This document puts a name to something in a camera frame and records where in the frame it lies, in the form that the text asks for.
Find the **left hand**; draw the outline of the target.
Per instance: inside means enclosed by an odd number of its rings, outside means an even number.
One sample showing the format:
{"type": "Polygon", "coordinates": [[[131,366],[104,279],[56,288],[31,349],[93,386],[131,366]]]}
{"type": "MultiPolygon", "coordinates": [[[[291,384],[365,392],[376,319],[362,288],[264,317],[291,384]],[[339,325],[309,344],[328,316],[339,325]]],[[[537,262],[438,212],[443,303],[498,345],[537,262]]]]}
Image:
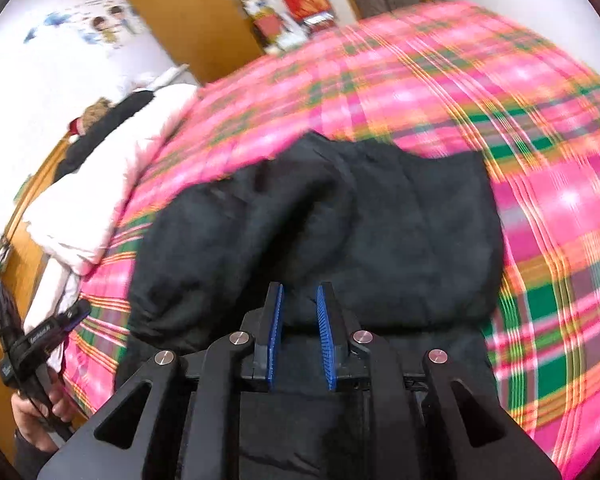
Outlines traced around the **left hand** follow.
{"type": "MultiPolygon", "coordinates": [[[[51,368],[47,371],[50,378],[48,397],[53,403],[52,412],[63,422],[72,422],[78,412],[78,407],[68,395],[58,374],[51,368]]],[[[42,422],[42,418],[48,417],[50,410],[38,401],[32,402],[20,392],[14,392],[10,402],[12,402],[12,414],[14,414],[16,426],[24,440],[42,452],[56,452],[58,446],[42,422]]]]}

